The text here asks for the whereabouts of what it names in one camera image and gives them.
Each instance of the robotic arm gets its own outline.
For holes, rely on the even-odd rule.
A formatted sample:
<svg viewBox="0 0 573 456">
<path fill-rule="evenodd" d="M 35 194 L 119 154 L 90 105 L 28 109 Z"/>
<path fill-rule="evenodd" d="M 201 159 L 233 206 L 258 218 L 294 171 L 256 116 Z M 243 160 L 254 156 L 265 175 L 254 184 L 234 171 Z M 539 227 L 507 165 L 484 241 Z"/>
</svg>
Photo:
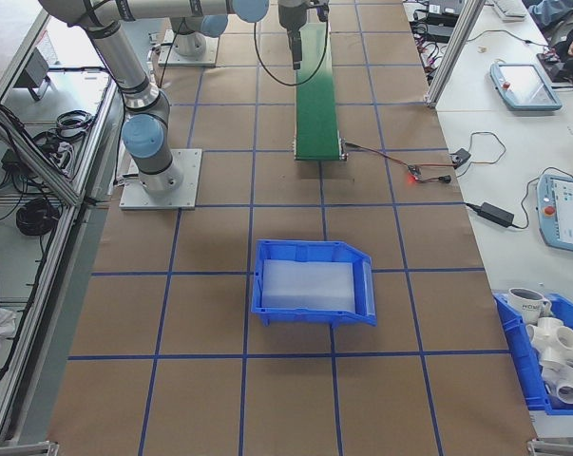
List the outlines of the robotic arm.
<svg viewBox="0 0 573 456">
<path fill-rule="evenodd" d="M 328 0 L 277 0 L 279 24 L 288 33 L 288 46 L 293 54 L 293 69 L 300 69 L 303 48 L 300 29 L 307 24 L 307 10 L 317 9 L 320 22 L 328 21 Z"/>
<path fill-rule="evenodd" d="M 137 18 L 177 18 L 176 35 L 199 31 L 219 36 L 227 26 L 227 14 L 246 22 L 260 21 L 269 0 L 39 0 L 52 16 L 82 27 L 98 51 L 124 96 L 129 119 L 122 138 L 139 168 L 139 179 L 149 194 L 162 194 L 182 182 L 182 170 L 174 161 L 167 140 L 170 104 L 165 94 L 149 81 L 120 21 Z"/>
</svg>

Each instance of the white pipe fitting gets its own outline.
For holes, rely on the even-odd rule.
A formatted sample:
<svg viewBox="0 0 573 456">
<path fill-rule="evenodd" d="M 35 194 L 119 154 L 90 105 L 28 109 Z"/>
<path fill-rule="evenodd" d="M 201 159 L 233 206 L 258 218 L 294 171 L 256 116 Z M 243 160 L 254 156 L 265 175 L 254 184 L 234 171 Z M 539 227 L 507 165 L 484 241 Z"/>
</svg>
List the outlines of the white pipe fitting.
<svg viewBox="0 0 573 456">
<path fill-rule="evenodd" d="M 526 325 L 526 334 L 544 368 L 558 371 L 567 361 L 573 361 L 573 330 L 558 318 L 540 318 L 537 326 Z"/>
<path fill-rule="evenodd" d="M 542 379 L 550 388 L 550 395 L 565 404 L 573 405 L 573 363 L 567 361 L 558 371 L 544 368 Z"/>
</svg>

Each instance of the blue storage bin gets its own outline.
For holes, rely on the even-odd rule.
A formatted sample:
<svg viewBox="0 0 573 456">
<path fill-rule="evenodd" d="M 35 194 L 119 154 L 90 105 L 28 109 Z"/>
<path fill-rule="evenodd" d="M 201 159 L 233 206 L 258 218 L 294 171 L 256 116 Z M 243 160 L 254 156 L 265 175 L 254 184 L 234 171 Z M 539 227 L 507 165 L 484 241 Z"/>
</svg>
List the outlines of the blue storage bin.
<svg viewBox="0 0 573 456">
<path fill-rule="evenodd" d="M 573 415 L 573 406 L 550 397 L 545 390 L 538 356 L 526 334 L 521 315 L 507 304 L 507 294 L 494 294 L 507 344 L 514 360 L 527 408 L 544 410 L 549 415 Z M 559 294 L 547 294 L 554 316 L 573 330 L 573 304 Z"/>
<path fill-rule="evenodd" d="M 268 259 L 352 263 L 355 313 L 338 310 L 264 307 L 263 266 Z M 376 326 L 371 258 L 340 241 L 259 240 L 257 242 L 251 311 L 259 316 L 265 326 L 272 321 L 330 323 L 333 327 L 353 323 L 367 323 Z"/>
</svg>

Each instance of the green conveyor belt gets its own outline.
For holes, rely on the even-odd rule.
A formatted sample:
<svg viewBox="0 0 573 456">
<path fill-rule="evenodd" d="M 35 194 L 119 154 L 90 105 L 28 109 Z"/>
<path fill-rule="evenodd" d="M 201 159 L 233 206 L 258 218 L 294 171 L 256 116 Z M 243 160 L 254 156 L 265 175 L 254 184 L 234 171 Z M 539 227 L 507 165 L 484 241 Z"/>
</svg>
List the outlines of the green conveyor belt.
<svg viewBox="0 0 573 456">
<path fill-rule="evenodd" d="M 296 81 L 305 81 L 316 69 L 324 50 L 324 24 L 307 24 L 301 29 L 303 62 Z M 333 58 L 329 38 L 326 57 L 318 73 L 296 88 L 297 160 L 344 160 L 334 106 Z"/>
</svg>

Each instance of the white table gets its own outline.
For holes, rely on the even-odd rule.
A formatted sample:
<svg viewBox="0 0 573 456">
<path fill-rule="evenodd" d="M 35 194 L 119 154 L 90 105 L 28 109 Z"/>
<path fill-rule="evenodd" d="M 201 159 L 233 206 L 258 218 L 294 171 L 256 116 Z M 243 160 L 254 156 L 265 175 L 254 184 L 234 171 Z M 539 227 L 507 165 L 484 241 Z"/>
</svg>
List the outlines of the white table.
<svg viewBox="0 0 573 456">
<path fill-rule="evenodd" d="M 47 19 L 37 1 L 0 1 L 0 100 L 13 86 Z"/>
<path fill-rule="evenodd" d="M 484 30 L 507 29 L 536 43 L 544 43 L 530 17 L 520 23 L 504 23 L 491 7 L 484 7 L 470 38 Z M 520 201 L 526 183 L 548 166 L 573 174 L 573 90 L 559 91 L 563 108 L 551 113 L 514 113 L 495 90 L 488 69 L 497 59 L 508 63 L 539 64 L 542 48 L 528 45 L 502 32 L 489 32 L 467 43 L 437 105 L 438 117 L 449 152 L 468 149 L 473 131 L 491 131 L 506 145 L 507 152 L 493 165 L 474 164 L 459 179 L 464 200 L 493 205 L 515 214 L 524 224 Z M 501 146 L 489 136 L 476 136 L 472 160 L 494 160 Z M 529 228 L 505 229 L 479 218 L 470 220 L 493 290 L 522 286 L 545 293 L 559 293 L 573 301 L 573 252 L 547 247 L 538 228 L 535 186 L 530 187 L 525 207 Z M 542 438 L 573 437 L 573 417 L 531 412 Z"/>
</svg>

